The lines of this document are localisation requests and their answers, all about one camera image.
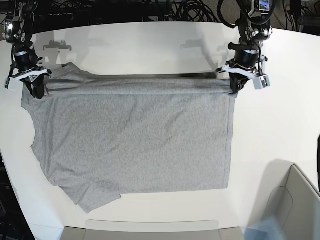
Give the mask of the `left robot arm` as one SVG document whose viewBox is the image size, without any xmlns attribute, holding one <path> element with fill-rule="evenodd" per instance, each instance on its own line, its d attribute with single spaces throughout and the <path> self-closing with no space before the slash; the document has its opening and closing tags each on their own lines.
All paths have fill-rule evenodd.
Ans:
<svg viewBox="0 0 320 240">
<path fill-rule="evenodd" d="M 228 49 L 235 51 L 234 58 L 216 70 L 217 73 L 228 73 L 230 88 L 234 94 L 242 90 L 248 81 L 252 81 L 256 90 L 270 86 L 270 79 L 265 71 L 268 58 L 262 54 L 264 41 L 273 33 L 271 17 L 276 8 L 275 0 L 238 0 L 240 18 L 235 24 L 228 23 L 222 14 L 220 0 L 217 15 L 222 24 L 238 28 L 238 44 L 230 42 Z"/>
</svg>

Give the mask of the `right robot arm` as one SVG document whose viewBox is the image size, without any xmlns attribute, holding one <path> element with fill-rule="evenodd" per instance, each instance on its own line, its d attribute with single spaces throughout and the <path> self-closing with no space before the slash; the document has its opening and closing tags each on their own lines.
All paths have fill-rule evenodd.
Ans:
<svg viewBox="0 0 320 240">
<path fill-rule="evenodd" d="M 5 15 L 1 22 L 4 26 L 3 38 L 11 44 L 11 65 L 4 87 L 12 89 L 14 83 L 22 82 L 36 99 L 45 95 L 45 76 L 51 70 L 42 66 L 32 42 L 34 11 L 38 7 L 36 0 L 2 0 L 0 13 Z"/>
</svg>

